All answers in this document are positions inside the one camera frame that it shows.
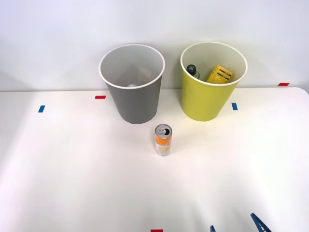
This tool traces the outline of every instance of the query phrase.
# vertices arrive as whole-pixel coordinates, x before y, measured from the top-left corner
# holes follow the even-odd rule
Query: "tape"
[[[106,96],[105,95],[97,95],[96,97],[95,97],[95,99],[105,99],[106,98]]]
[[[289,85],[289,83],[279,83],[278,86],[288,86],[288,85]]]
[[[44,109],[45,109],[45,105],[41,105],[39,108],[39,113],[43,113]]]
[[[233,107],[233,110],[238,110],[236,103],[232,103],[232,107]]]

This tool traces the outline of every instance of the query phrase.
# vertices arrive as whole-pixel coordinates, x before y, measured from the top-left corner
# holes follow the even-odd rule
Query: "white wall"
[[[179,58],[203,40],[247,58],[241,87],[309,90],[309,1],[1,0],[0,91],[106,89],[101,57],[144,43],[166,59],[162,88],[180,88]]]

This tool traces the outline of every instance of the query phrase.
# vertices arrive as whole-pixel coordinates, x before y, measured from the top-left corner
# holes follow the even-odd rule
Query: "white surface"
[[[309,231],[308,94],[236,89],[209,122],[179,97],[162,90],[153,120],[132,125],[107,91],[0,93],[0,231],[256,232],[252,212]],[[166,157],[159,123],[173,128]]]
[[[182,51],[206,40],[247,58],[240,87],[290,82],[308,91],[308,8],[307,0],[2,0],[0,90],[106,89],[100,59],[131,43],[158,49],[162,87],[177,88]]]

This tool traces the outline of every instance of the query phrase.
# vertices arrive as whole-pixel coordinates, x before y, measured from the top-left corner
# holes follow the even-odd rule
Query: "white table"
[[[308,232],[309,95],[236,89],[197,122],[180,94],[162,90],[156,116],[132,125],[108,91],[0,93],[0,232],[257,232],[250,213]]]

